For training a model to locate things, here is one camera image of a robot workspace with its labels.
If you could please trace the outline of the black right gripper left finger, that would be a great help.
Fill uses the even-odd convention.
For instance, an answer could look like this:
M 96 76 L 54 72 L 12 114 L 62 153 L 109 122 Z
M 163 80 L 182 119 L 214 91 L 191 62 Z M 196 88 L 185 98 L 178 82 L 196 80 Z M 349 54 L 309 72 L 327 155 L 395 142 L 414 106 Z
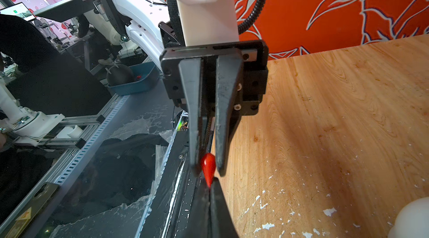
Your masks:
M 187 225 L 181 238 L 210 238 L 211 212 L 210 188 L 205 178 L 200 179 L 199 187 L 193 197 Z

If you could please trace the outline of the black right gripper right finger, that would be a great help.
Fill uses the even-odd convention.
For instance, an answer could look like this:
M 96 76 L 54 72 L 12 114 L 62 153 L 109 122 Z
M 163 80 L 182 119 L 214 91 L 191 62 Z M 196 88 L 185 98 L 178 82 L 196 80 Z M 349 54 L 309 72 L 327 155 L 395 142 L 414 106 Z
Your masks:
M 210 187 L 210 238 L 238 238 L 220 181 L 214 177 Z

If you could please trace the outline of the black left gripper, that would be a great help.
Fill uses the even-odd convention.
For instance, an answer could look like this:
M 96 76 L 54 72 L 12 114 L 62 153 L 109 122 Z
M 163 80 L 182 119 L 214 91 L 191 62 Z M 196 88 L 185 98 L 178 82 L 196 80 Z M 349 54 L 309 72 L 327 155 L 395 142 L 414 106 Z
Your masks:
M 226 55 L 234 50 L 240 53 Z M 259 104 L 266 93 L 268 53 L 265 42 L 258 40 L 172 47 L 161 54 L 167 95 L 177 107 L 188 112 L 190 165 L 195 176 L 201 175 L 201 160 L 207 147 L 206 102 L 210 106 L 209 115 L 213 116 L 216 111 L 216 165 L 219 175 L 225 176 L 230 147 L 230 121 L 242 71 L 242 101 L 238 102 L 241 105 L 240 113 L 253 116 L 258 113 Z

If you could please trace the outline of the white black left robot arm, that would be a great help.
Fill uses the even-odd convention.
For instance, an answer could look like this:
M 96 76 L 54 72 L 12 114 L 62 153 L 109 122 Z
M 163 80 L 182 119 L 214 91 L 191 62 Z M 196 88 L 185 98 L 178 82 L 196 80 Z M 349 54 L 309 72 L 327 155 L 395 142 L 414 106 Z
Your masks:
M 266 92 L 269 49 L 240 41 L 261 13 L 256 0 L 243 22 L 234 0 L 102 0 L 115 29 L 154 61 L 174 105 L 189 115 L 191 167 L 201 171 L 210 119 L 216 166 L 225 175 L 232 138 L 243 116 L 258 113 Z

